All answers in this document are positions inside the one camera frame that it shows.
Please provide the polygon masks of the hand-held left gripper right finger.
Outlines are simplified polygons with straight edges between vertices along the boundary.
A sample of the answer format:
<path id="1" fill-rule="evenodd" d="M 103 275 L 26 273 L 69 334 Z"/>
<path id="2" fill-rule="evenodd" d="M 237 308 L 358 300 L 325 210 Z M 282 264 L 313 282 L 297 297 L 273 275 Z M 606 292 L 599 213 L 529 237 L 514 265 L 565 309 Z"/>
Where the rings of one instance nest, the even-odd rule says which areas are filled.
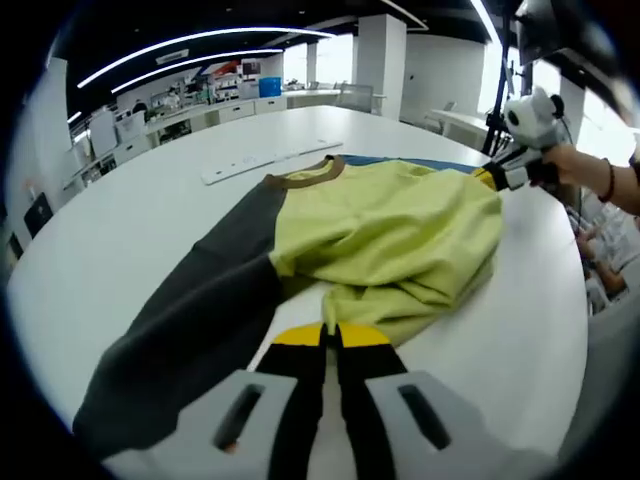
<path id="1" fill-rule="evenodd" d="M 335 335 L 358 478 L 496 478 L 501 444 L 475 407 L 426 372 L 408 370 L 379 330 L 340 323 Z"/>

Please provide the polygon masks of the person's right hand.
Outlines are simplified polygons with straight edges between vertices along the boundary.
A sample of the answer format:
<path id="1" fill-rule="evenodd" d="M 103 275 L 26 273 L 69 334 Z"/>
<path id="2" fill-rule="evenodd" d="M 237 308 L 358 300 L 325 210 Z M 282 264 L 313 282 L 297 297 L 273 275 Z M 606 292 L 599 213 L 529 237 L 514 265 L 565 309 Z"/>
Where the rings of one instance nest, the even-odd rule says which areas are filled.
<path id="1" fill-rule="evenodd" d="M 579 178 L 579 152 L 572 145 L 556 145 L 542 156 L 543 162 L 556 168 L 558 183 L 581 186 Z"/>

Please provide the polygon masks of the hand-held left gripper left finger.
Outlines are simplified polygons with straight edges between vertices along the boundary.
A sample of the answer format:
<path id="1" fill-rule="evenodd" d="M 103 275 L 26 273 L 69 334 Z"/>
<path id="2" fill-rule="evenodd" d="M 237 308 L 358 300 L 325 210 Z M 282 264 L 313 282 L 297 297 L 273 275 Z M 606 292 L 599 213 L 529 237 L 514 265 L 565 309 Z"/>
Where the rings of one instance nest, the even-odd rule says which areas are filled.
<path id="1" fill-rule="evenodd" d="M 252 371 L 238 370 L 185 408 L 181 479 L 304 479 L 323 411 L 327 328 L 277 335 Z"/>

